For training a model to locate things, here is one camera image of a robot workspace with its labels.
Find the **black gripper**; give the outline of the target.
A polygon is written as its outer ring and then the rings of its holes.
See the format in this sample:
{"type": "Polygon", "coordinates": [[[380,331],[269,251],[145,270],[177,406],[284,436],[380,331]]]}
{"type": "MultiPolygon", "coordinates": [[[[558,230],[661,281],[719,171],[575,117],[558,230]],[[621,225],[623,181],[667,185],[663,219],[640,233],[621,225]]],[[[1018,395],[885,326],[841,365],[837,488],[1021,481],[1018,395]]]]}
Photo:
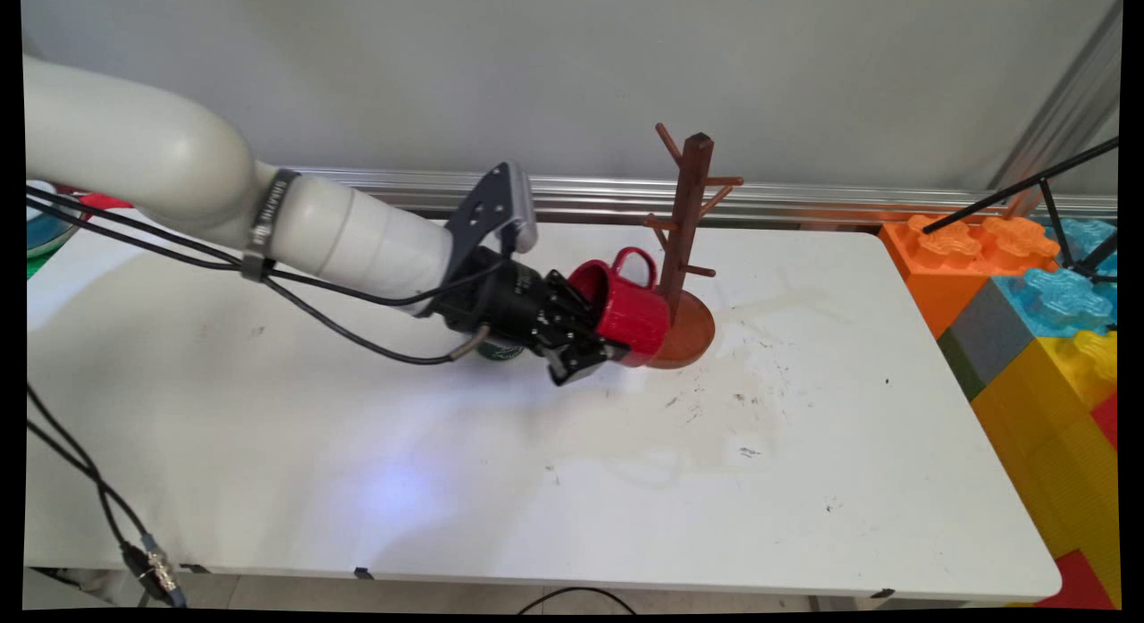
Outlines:
{"type": "Polygon", "coordinates": [[[596,334],[604,302],[578,290],[557,270],[540,275],[515,259],[470,257],[452,281],[469,275],[479,278],[437,294],[436,314],[459,333],[485,325],[492,341],[534,351],[546,359],[556,386],[629,354],[625,343],[596,334]]]}

